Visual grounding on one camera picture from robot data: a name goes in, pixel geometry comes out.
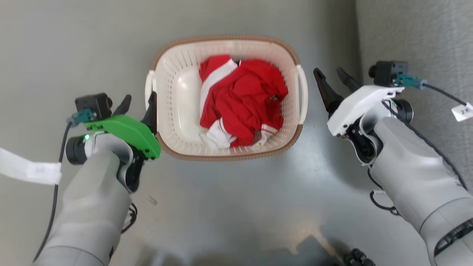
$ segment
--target floor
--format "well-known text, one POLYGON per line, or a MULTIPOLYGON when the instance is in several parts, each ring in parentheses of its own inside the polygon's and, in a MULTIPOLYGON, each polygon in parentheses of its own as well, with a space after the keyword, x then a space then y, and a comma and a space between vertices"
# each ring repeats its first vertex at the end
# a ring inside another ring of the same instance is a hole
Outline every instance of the floor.
MULTIPOLYGON (((425 246, 402 218, 377 209, 375 188, 348 142, 329 135, 314 67, 341 94, 335 67, 361 76, 353 1, 83 0, 0 3, 0 147, 56 161, 73 100, 133 97, 158 50, 180 38, 270 35, 299 54, 309 110, 298 142, 260 160, 203 163, 167 154, 147 164, 133 197, 135 225, 113 266, 315 266, 357 247, 384 266, 427 266, 425 246)), ((85 130, 73 129, 70 135, 85 130)), ((78 167, 65 163, 62 193, 78 167)), ((0 257, 28 265, 44 235, 53 188, 0 177, 0 257)))

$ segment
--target red clothing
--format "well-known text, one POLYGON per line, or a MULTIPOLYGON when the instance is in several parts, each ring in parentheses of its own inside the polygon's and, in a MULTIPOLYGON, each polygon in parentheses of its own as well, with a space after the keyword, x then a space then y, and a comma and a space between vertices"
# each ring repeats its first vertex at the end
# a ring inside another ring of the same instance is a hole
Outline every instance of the red clothing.
MULTIPOLYGON (((201 64, 202 91, 205 80, 225 63, 233 63, 230 56, 214 56, 201 64)), ((238 67, 233 65, 231 71, 224 72, 210 87, 206 98, 204 96, 200 125, 210 128, 222 118, 223 130, 236 137, 230 146, 252 145, 255 132, 273 134, 282 127, 280 102, 287 93, 286 83, 277 68, 262 60, 241 61, 238 67)))

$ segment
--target black cable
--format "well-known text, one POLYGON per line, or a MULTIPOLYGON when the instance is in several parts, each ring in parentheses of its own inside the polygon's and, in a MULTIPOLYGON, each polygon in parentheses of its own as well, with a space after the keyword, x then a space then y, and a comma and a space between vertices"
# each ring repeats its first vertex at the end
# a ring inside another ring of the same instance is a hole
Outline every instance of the black cable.
POLYGON ((138 216, 138 208, 136 207, 136 205, 132 202, 131 203, 132 208, 128 208, 128 210, 131 212, 130 213, 130 217, 131 217, 131 220, 130 220, 130 224, 127 225, 125 228, 123 228, 122 230, 122 234, 125 233, 128 229, 130 229, 130 227, 135 223, 136 221, 136 218, 138 216))
POLYGON ((62 158, 64 157, 64 150, 66 148, 67 133, 69 132, 69 129, 70 129, 71 126, 72 126, 71 123, 67 123, 66 130, 64 131, 64 135, 62 136, 61 152, 59 153, 59 162, 60 163, 62 163, 62 158))
POLYGON ((458 176, 458 180, 460 181, 460 183, 462 184, 463 188, 465 190, 468 191, 468 189, 466 188, 466 184, 465 184, 465 181, 463 180, 463 177, 462 175, 460 174, 460 172, 458 172, 458 170, 456 169, 455 165, 445 156, 445 154, 443 154, 433 143, 431 143, 426 137, 424 137, 419 131, 417 131, 415 128, 413 128, 409 123, 407 123, 400 115, 398 115, 398 113, 396 113, 393 109, 391 109, 387 104, 386 102, 383 102, 383 105, 386 107, 386 109, 388 109, 391 114, 393 114, 394 116, 396 116, 397 119, 399 119, 400 121, 402 121, 404 123, 404 125, 407 126, 407 128, 409 128, 410 130, 412 130, 419 138, 421 138, 422 140, 425 141, 425 143, 430 146, 431 148, 434 149, 434 151, 440 155, 442 157, 442 159, 445 161, 445 163, 447 163, 451 168, 452 168, 452 171, 458 176))
POLYGON ((368 169, 368 177, 369 177, 369 179, 371 179, 371 181, 372 181, 373 183, 375 183, 376 186, 378 186, 379 188, 383 189, 383 187, 382 187, 381 185, 379 185, 378 182, 376 182, 376 181, 373 179, 373 177, 371 176, 371 172, 369 171, 369 169, 368 169))
POLYGON ((375 200, 375 191, 371 191, 371 193, 369 194, 369 198, 371 199, 371 201, 373 202, 374 205, 376 205, 376 207, 380 208, 380 209, 383 209, 385 211, 396 211, 396 207, 385 207, 385 206, 382 206, 380 205, 379 203, 376 202, 375 200))
POLYGON ((430 84, 424 84, 424 86, 427 87, 427 88, 433 89, 433 90, 435 90, 435 91, 437 91, 437 92, 440 92, 441 94, 443 94, 443 95, 449 97, 450 99, 456 101, 457 103, 466 106, 466 103, 465 103, 464 101, 458 99, 457 97, 451 95, 450 93, 448 93, 448 92, 446 92, 446 91, 444 91, 444 90, 442 90, 442 89, 439 89, 439 88, 437 88, 437 87, 435 87, 435 86, 432 86, 432 85, 430 85, 430 84))
MULTIPOLYGON (((62 158, 64 157, 64 149, 66 147, 67 133, 69 132, 69 129, 70 129, 71 126, 72 126, 71 123, 67 123, 66 130, 64 131, 64 136, 62 137, 61 152, 59 153, 59 162, 60 163, 62 163, 62 158)), ((51 210, 51 217, 49 218, 48 229, 46 230, 46 233, 45 233, 44 238, 43 238, 43 242, 41 243, 41 246, 39 247, 35 258, 33 259, 33 262, 35 262, 38 259, 39 255, 41 254, 41 251, 43 251, 43 248, 46 245, 46 241, 49 238, 49 234, 51 233, 51 228, 53 227, 54 216, 56 214, 56 205, 57 205, 57 201, 58 201, 58 190, 59 190, 59 186, 57 184, 54 185, 53 208, 51 210)))

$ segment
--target white plastic basket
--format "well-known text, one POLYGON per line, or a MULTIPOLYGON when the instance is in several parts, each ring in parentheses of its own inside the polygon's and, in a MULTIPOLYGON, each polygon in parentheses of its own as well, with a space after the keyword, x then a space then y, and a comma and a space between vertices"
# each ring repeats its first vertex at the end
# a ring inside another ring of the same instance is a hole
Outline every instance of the white plastic basket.
POLYGON ((248 160, 282 153, 296 142, 307 113, 307 81, 296 53, 283 41, 268 37, 217 36, 169 44, 158 53, 146 78, 146 108, 151 91, 158 97, 156 137, 164 151, 184 160, 248 160), (201 62, 217 54, 229 54, 234 60, 262 59, 283 75, 289 91, 281 103, 284 124, 261 147, 212 150, 200 139, 207 129, 199 126, 198 71, 201 62))

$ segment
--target gray robot arm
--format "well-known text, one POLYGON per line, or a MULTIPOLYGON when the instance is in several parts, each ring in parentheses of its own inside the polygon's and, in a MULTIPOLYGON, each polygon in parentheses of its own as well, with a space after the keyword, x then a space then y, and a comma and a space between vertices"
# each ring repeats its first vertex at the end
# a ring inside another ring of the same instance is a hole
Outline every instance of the gray robot arm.
POLYGON ((105 133, 85 146, 87 160, 65 190, 61 214, 33 266, 106 266, 118 246, 131 204, 120 181, 130 147, 105 133))
POLYGON ((329 113, 328 128, 333 136, 351 142, 396 211, 424 240, 432 266, 471 266, 473 197, 444 158, 408 126, 409 103, 393 99, 404 90, 393 83, 393 76, 407 74, 407 63, 378 62, 377 67, 370 70, 375 85, 368 86, 338 69, 352 92, 345 99, 314 70, 329 113))
POLYGON ((473 197, 433 148, 398 119, 380 119, 374 132, 383 148, 372 177, 420 234, 430 263, 473 265, 473 197))

